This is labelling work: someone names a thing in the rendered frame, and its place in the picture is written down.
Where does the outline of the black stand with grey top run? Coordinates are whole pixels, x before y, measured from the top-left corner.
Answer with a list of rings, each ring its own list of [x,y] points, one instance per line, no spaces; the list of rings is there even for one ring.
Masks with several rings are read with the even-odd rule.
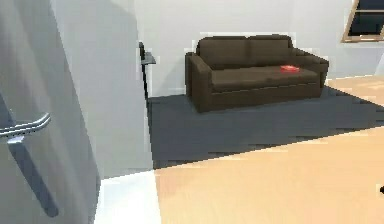
[[[139,50],[140,50],[141,68],[142,68],[143,84],[144,84],[144,96],[145,98],[148,98],[146,66],[150,64],[155,64],[156,60],[151,52],[147,52],[145,50],[145,46],[142,42],[139,43]]]

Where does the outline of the dark grey carpet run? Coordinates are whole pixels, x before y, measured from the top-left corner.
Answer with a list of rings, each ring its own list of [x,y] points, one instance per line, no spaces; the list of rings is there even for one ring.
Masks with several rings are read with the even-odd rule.
[[[384,106],[327,87],[315,99],[199,113],[185,95],[149,100],[161,169],[384,126]]]

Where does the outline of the dark brown sofa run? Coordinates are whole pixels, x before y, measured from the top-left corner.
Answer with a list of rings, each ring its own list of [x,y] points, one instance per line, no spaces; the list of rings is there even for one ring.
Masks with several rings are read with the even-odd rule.
[[[282,72],[282,65],[300,71]],[[200,113],[318,98],[328,68],[288,35],[205,37],[185,54],[186,95]]]

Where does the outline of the grey room door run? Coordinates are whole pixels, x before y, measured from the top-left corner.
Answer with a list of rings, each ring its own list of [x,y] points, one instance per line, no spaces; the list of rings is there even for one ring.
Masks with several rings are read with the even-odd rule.
[[[0,0],[0,224],[93,224],[100,176],[49,0]]]

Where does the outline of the wooden framed window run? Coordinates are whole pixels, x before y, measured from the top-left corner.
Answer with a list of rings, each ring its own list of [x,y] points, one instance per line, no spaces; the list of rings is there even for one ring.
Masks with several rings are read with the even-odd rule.
[[[341,42],[384,42],[384,0],[353,0]]]

